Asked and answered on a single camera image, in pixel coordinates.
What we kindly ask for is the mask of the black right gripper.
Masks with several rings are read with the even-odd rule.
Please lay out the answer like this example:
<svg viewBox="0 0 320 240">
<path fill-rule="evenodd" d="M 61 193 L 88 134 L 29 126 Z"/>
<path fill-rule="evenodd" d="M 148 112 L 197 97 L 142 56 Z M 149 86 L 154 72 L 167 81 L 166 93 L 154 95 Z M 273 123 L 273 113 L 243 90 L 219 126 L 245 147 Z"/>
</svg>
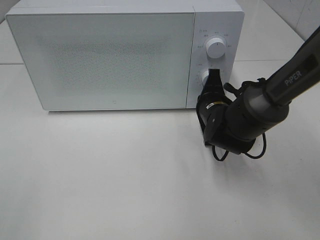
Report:
<svg viewBox="0 0 320 240">
<path fill-rule="evenodd" d="M 215 105 L 230 105 L 231 100 L 225 95 L 220 69 L 210 68 L 203 89 L 197 98 L 196 114 L 200 125 L 206 125 Z"/>
</svg>

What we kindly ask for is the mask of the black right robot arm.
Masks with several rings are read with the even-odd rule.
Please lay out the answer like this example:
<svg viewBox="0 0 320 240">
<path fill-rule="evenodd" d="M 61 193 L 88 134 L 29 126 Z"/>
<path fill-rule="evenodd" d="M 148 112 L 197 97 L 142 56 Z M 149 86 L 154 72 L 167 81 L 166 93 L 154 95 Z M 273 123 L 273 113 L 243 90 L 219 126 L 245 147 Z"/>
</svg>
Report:
<svg viewBox="0 0 320 240">
<path fill-rule="evenodd" d="M 197 98 L 196 114 L 205 146 L 247 155 L 256 138 L 286 119 L 293 99 L 320 81 L 320 30 L 268 79 L 244 81 L 236 89 L 222 83 L 220 70 L 209 69 Z"/>
</svg>

